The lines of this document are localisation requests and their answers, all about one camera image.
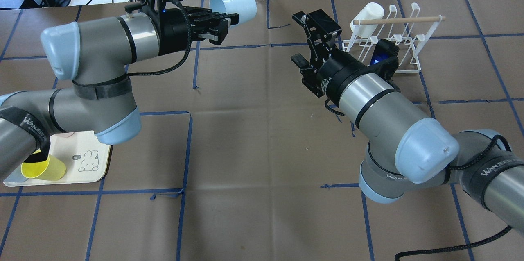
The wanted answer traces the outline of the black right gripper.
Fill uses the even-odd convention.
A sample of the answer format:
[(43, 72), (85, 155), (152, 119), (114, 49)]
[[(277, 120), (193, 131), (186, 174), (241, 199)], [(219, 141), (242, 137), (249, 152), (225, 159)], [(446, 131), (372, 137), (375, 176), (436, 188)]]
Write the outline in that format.
[(304, 29), (311, 57), (307, 61), (303, 55), (293, 55), (291, 61), (301, 71), (302, 84), (314, 95), (340, 98), (350, 82), (370, 73), (363, 63), (337, 47), (342, 28), (325, 11), (299, 11), (292, 19)]

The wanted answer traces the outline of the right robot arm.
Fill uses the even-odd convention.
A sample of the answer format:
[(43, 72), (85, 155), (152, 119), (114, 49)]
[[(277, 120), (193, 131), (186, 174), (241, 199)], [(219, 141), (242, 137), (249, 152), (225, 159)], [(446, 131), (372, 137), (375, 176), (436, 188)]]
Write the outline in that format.
[(376, 40), (365, 65), (335, 43), (341, 27), (319, 9), (292, 16), (305, 31), (310, 60), (291, 57), (303, 85), (326, 96), (369, 139), (359, 186), (369, 199), (393, 203), (408, 191), (459, 183), (472, 199), (523, 233), (523, 160), (490, 129), (451, 135), (412, 104), (391, 78), (399, 66), (397, 43)]

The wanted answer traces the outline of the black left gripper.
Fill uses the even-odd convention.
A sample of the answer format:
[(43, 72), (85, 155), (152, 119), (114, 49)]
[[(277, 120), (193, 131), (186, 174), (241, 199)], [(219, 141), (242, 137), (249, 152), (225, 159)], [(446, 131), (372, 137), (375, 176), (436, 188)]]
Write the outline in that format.
[(172, 8), (159, 13), (159, 56), (186, 50), (193, 41), (206, 39), (213, 45), (221, 45), (228, 29), (237, 25), (239, 14), (219, 13), (211, 9), (185, 6), (187, 19), (180, 9)]

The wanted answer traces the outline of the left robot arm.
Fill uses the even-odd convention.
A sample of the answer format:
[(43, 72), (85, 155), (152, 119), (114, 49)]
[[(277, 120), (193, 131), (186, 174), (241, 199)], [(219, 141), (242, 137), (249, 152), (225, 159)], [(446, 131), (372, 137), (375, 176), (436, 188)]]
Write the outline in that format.
[(66, 89), (17, 91), (1, 96), (1, 179), (23, 162), (47, 159), (54, 134), (93, 131), (99, 142), (118, 145), (142, 128), (125, 66), (184, 51), (193, 41), (220, 45), (237, 13), (180, 6), (154, 10), (145, 3), (126, 14), (50, 27), (41, 33), (45, 55)]

